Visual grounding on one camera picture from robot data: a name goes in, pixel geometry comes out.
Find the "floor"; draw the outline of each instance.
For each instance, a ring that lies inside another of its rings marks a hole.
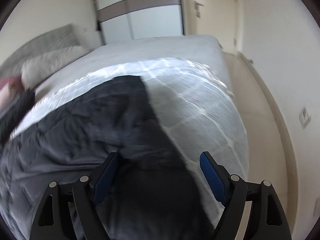
[[[284,152],[276,122],[260,86],[239,57],[225,54],[235,103],[247,130],[249,142],[249,181],[268,179],[282,207],[287,207],[287,174]],[[247,202],[237,239],[242,239],[250,203]]]

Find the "wall socket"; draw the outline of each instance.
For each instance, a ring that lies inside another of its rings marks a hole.
[[[311,121],[311,116],[308,114],[305,106],[300,111],[299,119],[303,129],[305,129]]]

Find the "wall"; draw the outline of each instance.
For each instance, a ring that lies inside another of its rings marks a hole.
[[[238,49],[253,60],[292,140],[299,185],[293,239],[302,240],[318,219],[313,214],[320,196],[320,29],[300,0],[241,0],[240,5]],[[299,122],[303,106],[312,116],[305,130]]]
[[[101,46],[92,0],[21,0],[0,31],[0,64],[32,38],[69,23],[86,46]]]

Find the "baseboard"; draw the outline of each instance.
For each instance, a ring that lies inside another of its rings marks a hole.
[[[243,62],[247,65],[248,69],[256,79],[264,96],[266,97],[266,100],[270,106],[270,109],[276,121],[276,125],[278,126],[278,131],[283,145],[288,178],[288,202],[286,217],[288,220],[290,231],[292,233],[294,230],[298,209],[298,173],[296,158],[291,143],[290,135],[275,99],[273,98],[272,94],[270,93],[270,90],[268,89],[258,72],[253,67],[252,62],[248,60],[241,52],[237,52],[237,56],[239,56],[243,60]]]

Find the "black quilted fabric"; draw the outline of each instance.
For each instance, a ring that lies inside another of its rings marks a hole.
[[[8,141],[0,157],[0,211],[28,239],[47,185],[76,181],[111,150],[120,168],[98,214],[112,239],[208,239],[212,226],[197,186],[161,130],[140,77],[94,87]],[[74,226],[83,239],[74,207]]]

